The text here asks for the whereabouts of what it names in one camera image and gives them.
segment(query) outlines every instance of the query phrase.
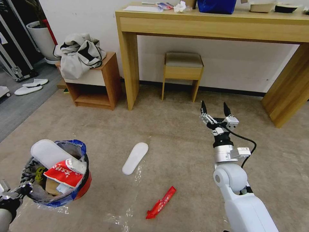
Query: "tissue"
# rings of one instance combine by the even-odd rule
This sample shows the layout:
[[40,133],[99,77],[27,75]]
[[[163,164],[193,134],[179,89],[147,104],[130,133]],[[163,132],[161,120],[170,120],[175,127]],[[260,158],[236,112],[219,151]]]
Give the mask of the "tissue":
[[186,2],[180,1],[180,4],[178,3],[176,6],[174,6],[174,12],[183,12],[186,8]]

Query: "red snack wrapper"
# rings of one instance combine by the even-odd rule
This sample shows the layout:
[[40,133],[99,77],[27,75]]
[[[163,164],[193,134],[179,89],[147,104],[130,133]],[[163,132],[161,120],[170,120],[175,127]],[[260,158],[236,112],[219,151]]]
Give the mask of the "red snack wrapper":
[[162,198],[162,200],[158,200],[158,202],[154,205],[152,210],[147,211],[146,219],[155,218],[157,214],[163,209],[163,207],[169,202],[169,200],[172,198],[172,196],[175,194],[176,189],[174,186],[172,186],[165,196]]
[[71,188],[75,188],[83,175],[74,172],[67,166],[67,160],[56,163],[51,169],[44,172],[44,175],[58,183],[65,184]]

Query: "stool cushion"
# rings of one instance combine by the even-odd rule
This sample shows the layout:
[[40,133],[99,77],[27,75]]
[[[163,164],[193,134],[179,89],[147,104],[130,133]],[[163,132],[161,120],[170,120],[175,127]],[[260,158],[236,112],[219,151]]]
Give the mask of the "stool cushion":
[[166,66],[202,68],[203,62],[196,53],[166,53]]

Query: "floor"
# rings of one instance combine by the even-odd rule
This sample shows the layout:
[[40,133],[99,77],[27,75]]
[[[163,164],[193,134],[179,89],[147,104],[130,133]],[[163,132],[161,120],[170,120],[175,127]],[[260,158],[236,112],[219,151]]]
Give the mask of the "floor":
[[11,93],[11,97],[0,98],[0,142],[57,90],[56,84],[61,79],[61,75],[56,67],[43,61],[38,62],[34,69],[39,73],[36,78],[48,79],[49,82],[37,92],[16,96],[15,90],[22,87],[24,83],[33,82],[33,78],[16,82],[0,68],[0,85],[7,86]]
[[[25,198],[11,231],[208,232],[229,229],[221,193],[212,179],[213,137],[200,121],[200,100],[212,116],[223,102],[240,124],[235,132],[255,140],[245,165],[254,193],[265,203],[280,232],[309,227],[309,103],[276,129],[258,97],[190,93],[141,86],[132,111],[123,98],[114,111],[75,107],[57,91],[0,143],[0,176],[17,186],[20,172],[40,139],[79,139],[87,145],[92,183],[67,207],[47,209]],[[251,146],[232,137],[236,146]],[[149,151],[135,172],[121,169],[131,149],[146,142]],[[151,209],[174,186],[176,194],[155,219]]]

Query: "white jacket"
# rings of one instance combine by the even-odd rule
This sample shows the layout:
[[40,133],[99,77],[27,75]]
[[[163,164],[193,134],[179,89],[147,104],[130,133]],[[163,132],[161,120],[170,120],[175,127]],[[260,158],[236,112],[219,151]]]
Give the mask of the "white jacket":
[[79,79],[90,68],[97,68],[106,57],[100,41],[89,34],[70,34],[63,45],[56,45],[54,56],[61,57],[61,74],[66,79]]

